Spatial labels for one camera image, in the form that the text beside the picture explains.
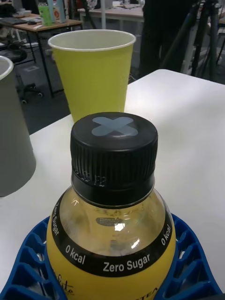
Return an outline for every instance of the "tripod leg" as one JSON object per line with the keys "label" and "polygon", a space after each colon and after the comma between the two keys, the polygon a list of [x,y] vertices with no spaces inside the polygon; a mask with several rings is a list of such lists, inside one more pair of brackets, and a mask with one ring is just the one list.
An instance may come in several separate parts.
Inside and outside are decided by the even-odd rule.
{"label": "tripod leg", "polygon": [[196,49],[195,49],[195,57],[194,57],[194,60],[192,63],[192,71],[191,71],[192,76],[195,76],[196,70],[198,68],[198,61],[199,61],[199,57],[200,57],[200,53],[201,53],[201,48],[202,48],[204,34],[205,34],[207,22],[208,22],[208,17],[209,17],[209,12],[208,12],[208,9],[206,8],[206,4],[205,4],[202,9],[201,17],[199,20],[199,26],[198,26],[198,30],[197,30],[197,34],[196,34],[196,39],[195,39]]}
{"label": "tripod leg", "polygon": [[217,57],[217,64],[218,64],[219,59],[220,59],[220,56],[221,56],[221,54],[222,54],[222,52],[223,52],[224,46],[225,46],[225,38],[224,38],[222,47],[221,47],[221,49],[220,49],[219,55],[218,55],[218,57]]}
{"label": "tripod leg", "polygon": [[172,43],[168,53],[166,54],[165,58],[163,59],[160,69],[166,68],[167,63],[171,59],[171,55],[173,54],[174,50],[179,46],[181,40],[184,38],[184,36],[188,33],[189,29],[194,25],[196,22],[196,16],[198,13],[198,9],[200,6],[201,1],[194,4],[191,8],[191,11],[187,15],[180,31],[178,32],[178,35],[176,36],[174,42]]}
{"label": "tripod leg", "polygon": [[218,8],[217,4],[211,7],[211,30],[210,30],[210,80],[216,80],[217,66],[217,32],[218,32]]}

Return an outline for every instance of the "plastic bottle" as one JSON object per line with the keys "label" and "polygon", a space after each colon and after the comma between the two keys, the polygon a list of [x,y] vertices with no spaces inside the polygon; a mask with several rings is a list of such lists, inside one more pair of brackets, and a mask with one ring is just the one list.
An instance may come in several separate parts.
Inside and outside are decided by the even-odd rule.
{"label": "plastic bottle", "polygon": [[50,8],[48,6],[47,0],[39,0],[38,10],[42,20],[42,25],[45,26],[52,25],[52,18],[51,18]]}
{"label": "plastic bottle", "polygon": [[176,240],[154,189],[157,146],[154,125],[135,115],[103,112],[74,124],[72,186],[47,229],[50,264],[69,300],[150,300],[165,279]]}

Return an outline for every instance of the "paper cup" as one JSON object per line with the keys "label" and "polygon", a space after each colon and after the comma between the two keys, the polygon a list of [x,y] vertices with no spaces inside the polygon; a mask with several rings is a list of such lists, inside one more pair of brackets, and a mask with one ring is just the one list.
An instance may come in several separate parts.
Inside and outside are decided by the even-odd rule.
{"label": "paper cup", "polygon": [[98,112],[123,112],[134,35],[78,30],[49,39],[74,122]]}

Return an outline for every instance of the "white table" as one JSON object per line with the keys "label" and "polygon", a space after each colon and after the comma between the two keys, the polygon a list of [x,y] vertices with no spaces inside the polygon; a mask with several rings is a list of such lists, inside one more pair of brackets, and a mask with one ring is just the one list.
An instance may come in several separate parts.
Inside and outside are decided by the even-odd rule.
{"label": "white table", "polygon": [[[159,70],[128,86],[126,112],[157,127],[156,188],[197,234],[225,292],[225,86]],[[37,169],[0,199],[0,290],[24,238],[70,185],[72,125],[68,116],[31,136]]]}
{"label": "white table", "polygon": [[[120,30],[123,30],[123,21],[144,22],[143,10],[140,5],[128,4],[127,8],[113,7],[105,10],[106,19],[119,20]],[[84,24],[83,17],[86,16],[83,8],[79,9],[80,19]],[[93,18],[101,18],[101,9],[91,9],[89,14]]]}

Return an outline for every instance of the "black bottle cap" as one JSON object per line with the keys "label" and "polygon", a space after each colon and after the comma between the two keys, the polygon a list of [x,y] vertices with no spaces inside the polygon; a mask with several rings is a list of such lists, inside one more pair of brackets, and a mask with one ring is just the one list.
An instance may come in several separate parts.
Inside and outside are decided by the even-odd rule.
{"label": "black bottle cap", "polygon": [[157,147],[157,130],[142,117],[88,115],[71,132],[72,185],[96,206],[134,205],[154,186]]}

